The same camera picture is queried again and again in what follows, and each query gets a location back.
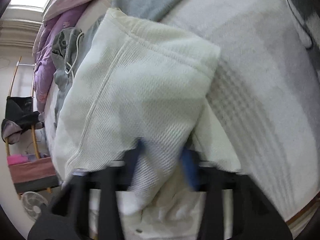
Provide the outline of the cream white jacket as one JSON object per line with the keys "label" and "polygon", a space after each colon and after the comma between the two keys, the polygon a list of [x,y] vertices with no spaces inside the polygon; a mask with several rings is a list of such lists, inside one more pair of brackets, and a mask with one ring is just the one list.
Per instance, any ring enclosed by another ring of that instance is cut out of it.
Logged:
{"label": "cream white jacket", "polygon": [[226,171],[240,161],[206,98],[220,48],[183,29],[106,12],[60,111],[52,152],[62,181],[96,171],[141,138],[131,191],[120,212],[130,236],[195,239],[202,193],[187,185],[179,157],[189,137]]}

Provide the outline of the bamboo clothes rack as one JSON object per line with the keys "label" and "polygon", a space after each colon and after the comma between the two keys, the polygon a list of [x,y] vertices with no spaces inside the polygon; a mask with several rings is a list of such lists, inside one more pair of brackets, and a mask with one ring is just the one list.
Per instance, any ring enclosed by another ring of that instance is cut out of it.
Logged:
{"label": "bamboo clothes rack", "polygon": [[18,143],[21,135],[31,131],[35,157],[40,159],[40,152],[36,140],[36,130],[43,128],[43,118],[38,111],[34,111],[34,91],[31,96],[12,96],[12,90],[21,61],[18,60],[14,69],[5,106],[5,117],[1,124],[1,136],[5,142],[6,153],[10,155],[10,145]]}

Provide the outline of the white floor fan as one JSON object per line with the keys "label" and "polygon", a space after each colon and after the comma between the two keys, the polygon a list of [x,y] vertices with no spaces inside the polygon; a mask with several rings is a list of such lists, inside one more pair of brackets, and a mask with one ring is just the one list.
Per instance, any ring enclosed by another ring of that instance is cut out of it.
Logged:
{"label": "white floor fan", "polygon": [[47,206],[48,200],[37,192],[27,191],[21,195],[21,203],[28,217],[36,221],[41,214],[41,207]]}

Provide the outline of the pink storage box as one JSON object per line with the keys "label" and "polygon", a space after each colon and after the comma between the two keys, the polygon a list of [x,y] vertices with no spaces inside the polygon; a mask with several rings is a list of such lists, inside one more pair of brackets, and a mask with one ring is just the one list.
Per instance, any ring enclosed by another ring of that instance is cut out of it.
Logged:
{"label": "pink storage box", "polygon": [[14,154],[7,156],[7,163],[9,166],[27,163],[28,161],[28,157],[23,154]]}

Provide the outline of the black garment on rack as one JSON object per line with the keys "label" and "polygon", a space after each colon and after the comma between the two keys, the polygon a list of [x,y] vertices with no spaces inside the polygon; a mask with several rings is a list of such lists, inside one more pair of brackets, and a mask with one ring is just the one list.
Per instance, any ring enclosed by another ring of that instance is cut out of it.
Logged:
{"label": "black garment on rack", "polygon": [[35,128],[44,127],[44,117],[39,111],[33,110],[33,98],[7,97],[5,117],[1,124],[1,136],[9,145],[19,142],[21,134]]}

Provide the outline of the purple quilt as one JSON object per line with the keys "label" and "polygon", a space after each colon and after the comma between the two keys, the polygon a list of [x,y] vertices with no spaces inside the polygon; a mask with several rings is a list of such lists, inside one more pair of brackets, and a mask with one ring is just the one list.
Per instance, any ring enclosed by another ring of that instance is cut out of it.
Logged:
{"label": "purple quilt", "polygon": [[37,101],[37,110],[44,111],[53,75],[56,68],[51,52],[55,36],[63,29],[74,27],[88,4],[82,4],[67,10],[54,18],[43,22],[38,33],[39,43],[34,44],[35,76],[33,89]]}

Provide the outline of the grey hoodie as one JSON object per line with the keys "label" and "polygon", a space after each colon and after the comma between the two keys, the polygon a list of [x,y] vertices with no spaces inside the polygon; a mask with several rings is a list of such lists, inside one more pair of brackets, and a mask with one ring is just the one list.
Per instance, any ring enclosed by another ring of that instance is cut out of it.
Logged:
{"label": "grey hoodie", "polygon": [[[120,9],[127,16],[161,21],[182,0],[113,0],[111,7]],[[53,40],[52,60],[56,68],[54,82],[59,91],[55,105],[55,122],[57,127],[60,111],[72,86],[76,72],[89,52],[93,38],[105,15],[101,15],[83,33],[75,27],[63,29]]]}

